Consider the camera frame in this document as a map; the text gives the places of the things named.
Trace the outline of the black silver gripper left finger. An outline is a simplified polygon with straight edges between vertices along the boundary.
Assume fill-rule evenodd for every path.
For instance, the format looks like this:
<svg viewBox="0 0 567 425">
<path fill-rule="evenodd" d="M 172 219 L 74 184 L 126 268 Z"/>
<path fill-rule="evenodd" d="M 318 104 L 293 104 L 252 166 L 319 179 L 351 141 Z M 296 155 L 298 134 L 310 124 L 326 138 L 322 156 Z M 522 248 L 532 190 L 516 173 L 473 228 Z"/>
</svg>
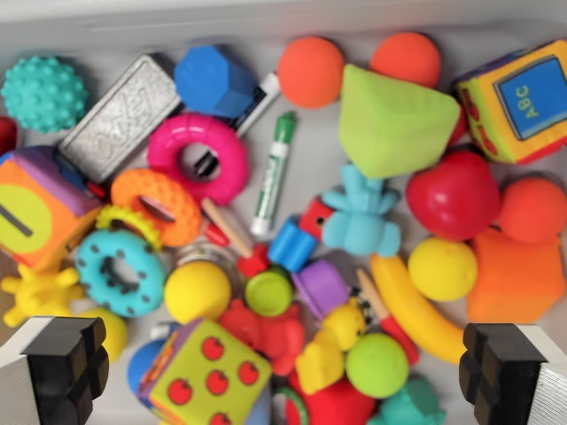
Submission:
<svg viewBox="0 0 567 425">
<path fill-rule="evenodd" d="M 84 424 L 109 374 L 102 319 L 35 316 L 1 344 L 3 424 Z"/>
</svg>

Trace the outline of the black silver gripper right finger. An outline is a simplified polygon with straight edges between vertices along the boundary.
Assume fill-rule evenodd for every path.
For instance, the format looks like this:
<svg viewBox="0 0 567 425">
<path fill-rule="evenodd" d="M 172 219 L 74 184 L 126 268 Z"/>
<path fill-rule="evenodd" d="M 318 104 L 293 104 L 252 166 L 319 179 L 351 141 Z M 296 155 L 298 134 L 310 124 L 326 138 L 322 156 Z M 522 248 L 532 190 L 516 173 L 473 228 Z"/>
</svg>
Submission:
<svg viewBox="0 0 567 425">
<path fill-rule="evenodd" d="M 535 324 L 470 323 L 459 363 L 478 424 L 564 424 L 566 352 Z"/>
</svg>

